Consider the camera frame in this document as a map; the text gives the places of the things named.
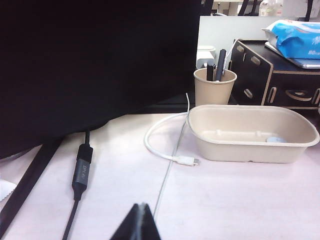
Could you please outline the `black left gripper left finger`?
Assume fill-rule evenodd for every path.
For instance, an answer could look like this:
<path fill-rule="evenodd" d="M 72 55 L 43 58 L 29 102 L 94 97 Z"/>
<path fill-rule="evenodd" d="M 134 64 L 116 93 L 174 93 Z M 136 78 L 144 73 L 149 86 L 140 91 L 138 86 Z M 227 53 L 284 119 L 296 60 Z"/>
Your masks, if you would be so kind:
<path fill-rule="evenodd" d="M 115 232 L 116 240 L 141 240 L 143 206 L 135 203 Z"/>

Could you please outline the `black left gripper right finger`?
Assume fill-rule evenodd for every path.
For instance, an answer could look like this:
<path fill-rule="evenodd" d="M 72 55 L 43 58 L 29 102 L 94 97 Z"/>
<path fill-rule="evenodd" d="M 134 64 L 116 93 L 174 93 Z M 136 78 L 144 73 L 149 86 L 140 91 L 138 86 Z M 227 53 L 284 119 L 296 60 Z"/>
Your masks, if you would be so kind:
<path fill-rule="evenodd" d="M 154 217 L 148 204 L 142 204 L 140 236 L 142 240 L 161 240 Z"/>

